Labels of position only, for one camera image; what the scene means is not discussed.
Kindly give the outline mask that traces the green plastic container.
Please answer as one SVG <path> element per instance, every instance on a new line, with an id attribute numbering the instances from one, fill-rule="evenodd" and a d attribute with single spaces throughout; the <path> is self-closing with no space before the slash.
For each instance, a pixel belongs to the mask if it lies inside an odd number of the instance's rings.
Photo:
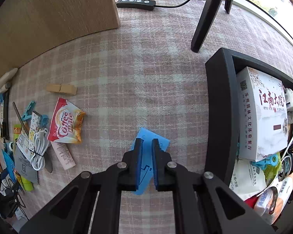
<path id="1" fill-rule="evenodd" d="M 30 192 L 34 189 L 32 182 L 23 176 L 21 176 L 21 183 L 22 183 L 22 187 L 24 188 L 25 191 Z"/>

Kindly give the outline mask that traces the pink small bottle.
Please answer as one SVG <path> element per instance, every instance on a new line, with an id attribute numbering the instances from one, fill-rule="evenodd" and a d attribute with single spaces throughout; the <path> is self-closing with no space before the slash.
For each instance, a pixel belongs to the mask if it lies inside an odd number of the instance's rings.
<path id="1" fill-rule="evenodd" d="M 51 145 L 64 170 L 76 166 L 76 163 L 65 143 L 51 142 Z"/>

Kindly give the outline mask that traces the grey paper envelope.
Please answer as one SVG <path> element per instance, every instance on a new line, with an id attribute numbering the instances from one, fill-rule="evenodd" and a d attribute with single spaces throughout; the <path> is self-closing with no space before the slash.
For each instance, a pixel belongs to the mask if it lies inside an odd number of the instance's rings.
<path id="1" fill-rule="evenodd" d="M 25 179 L 32 183 L 38 183 L 37 171 L 33 169 L 30 162 L 24 157 L 21 150 L 17 147 L 15 150 L 15 170 Z"/>

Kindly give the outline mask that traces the black storage tray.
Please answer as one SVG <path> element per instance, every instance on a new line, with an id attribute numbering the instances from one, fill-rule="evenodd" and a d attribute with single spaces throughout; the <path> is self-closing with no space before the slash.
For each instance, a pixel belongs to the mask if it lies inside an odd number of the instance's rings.
<path id="1" fill-rule="evenodd" d="M 233 155 L 238 149 L 236 75 L 247 66 L 280 79 L 285 87 L 293 90 L 293 79 L 290 76 L 240 52 L 220 48 L 206 62 L 209 123 L 205 170 L 213 172 L 225 184 L 230 183 Z"/>

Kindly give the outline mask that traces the printed snack sachet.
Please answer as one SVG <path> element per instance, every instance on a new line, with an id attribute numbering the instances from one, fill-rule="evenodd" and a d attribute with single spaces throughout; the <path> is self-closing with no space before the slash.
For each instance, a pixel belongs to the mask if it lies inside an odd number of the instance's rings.
<path id="1" fill-rule="evenodd" d="M 34 156 L 34 148 L 31 140 L 28 139 L 28 135 L 24 130 L 21 131 L 17 139 L 17 146 L 21 150 L 22 154 L 28 161 Z"/>

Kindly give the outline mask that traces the Coffee mate sachet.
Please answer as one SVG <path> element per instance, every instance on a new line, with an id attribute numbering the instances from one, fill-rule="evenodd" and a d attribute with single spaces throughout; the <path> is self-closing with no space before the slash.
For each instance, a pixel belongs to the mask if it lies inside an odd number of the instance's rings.
<path id="1" fill-rule="evenodd" d="M 47 139 L 51 142 L 79 144 L 86 113 L 64 98 L 58 98 Z"/>

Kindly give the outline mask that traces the patterned white lighter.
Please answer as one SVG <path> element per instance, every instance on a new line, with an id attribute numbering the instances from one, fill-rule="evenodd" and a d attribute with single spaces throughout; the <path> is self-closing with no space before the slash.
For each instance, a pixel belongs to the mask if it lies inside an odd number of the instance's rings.
<path id="1" fill-rule="evenodd" d="M 36 111 L 32 112 L 32 118 L 30 120 L 29 135 L 28 135 L 28 149 L 33 153 L 34 147 L 34 135 L 39 131 L 41 124 L 41 114 Z"/>

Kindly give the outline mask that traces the teal plastic clothespin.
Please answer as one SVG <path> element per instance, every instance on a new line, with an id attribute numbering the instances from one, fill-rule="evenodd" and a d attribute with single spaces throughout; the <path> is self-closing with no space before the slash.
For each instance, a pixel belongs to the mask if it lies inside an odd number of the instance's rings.
<path id="1" fill-rule="evenodd" d="M 22 121 L 27 121 L 32 118 L 32 112 L 34 111 L 34 107 L 36 105 L 35 101 L 31 101 L 27 108 L 25 109 L 23 115 L 21 116 Z M 46 128 L 48 124 L 48 116 L 47 115 L 41 115 L 41 127 Z"/>

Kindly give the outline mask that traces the green tea sachet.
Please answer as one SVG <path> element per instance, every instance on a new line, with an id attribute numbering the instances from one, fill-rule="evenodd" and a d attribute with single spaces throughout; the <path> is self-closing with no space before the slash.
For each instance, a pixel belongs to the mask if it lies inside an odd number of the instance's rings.
<path id="1" fill-rule="evenodd" d="M 13 139 L 18 139 L 19 136 L 21 135 L 21 130 L 22 130 L 22 127 L 20 124 L 15 124 L 13 126 Z"/>

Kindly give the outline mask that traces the white gift box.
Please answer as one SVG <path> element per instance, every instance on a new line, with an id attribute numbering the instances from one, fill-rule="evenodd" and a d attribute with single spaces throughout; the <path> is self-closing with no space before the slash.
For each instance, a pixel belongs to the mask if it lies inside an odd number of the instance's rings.
<path id="1" fill-rule="evenodd" d="M 254 68 L 237 74 L 239 157 L 261 161 L 287 146 L 288 121 L 282 81 Z"/>

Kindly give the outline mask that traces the wooden clothespin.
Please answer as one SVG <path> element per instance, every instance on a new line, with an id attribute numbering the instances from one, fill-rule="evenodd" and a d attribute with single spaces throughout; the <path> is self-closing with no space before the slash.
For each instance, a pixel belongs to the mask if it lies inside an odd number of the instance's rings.
<path id="1" fill-rule="evenodd" d="M 69 84 L 48 84 L 46 90 L 60 94 L 76 95 L 77 87 Z"/>

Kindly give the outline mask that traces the black pouch with tag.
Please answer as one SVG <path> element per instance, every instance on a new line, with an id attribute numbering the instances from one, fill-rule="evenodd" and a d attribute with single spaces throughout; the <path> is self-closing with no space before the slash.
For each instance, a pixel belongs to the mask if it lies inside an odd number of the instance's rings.
<path id="1" fill-rule="evenodd" d="M 8 107 L 9 107 L 9 90 L 0 93 L 0 136 L 4 141 L 9 138 L 8 126 Z"/>

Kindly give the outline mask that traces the white round device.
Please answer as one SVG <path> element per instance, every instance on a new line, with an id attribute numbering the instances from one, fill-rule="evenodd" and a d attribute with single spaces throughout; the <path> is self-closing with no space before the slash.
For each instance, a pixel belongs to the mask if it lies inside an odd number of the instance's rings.
<path id="1" fill-rule="evenodd" d="M 293 90 L 290 88 L 285 88 L 285 102 L 288 123 L 293 124 Z"/>

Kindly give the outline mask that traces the wooden board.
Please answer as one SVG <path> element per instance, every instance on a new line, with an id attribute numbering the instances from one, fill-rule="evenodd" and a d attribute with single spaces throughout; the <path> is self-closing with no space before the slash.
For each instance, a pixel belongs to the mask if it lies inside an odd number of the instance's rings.
<path id="1" fill-rule="evenodd" d="M 58 45 L 119 25 L 115 0 L 0 0 L 0 78 Z"/>

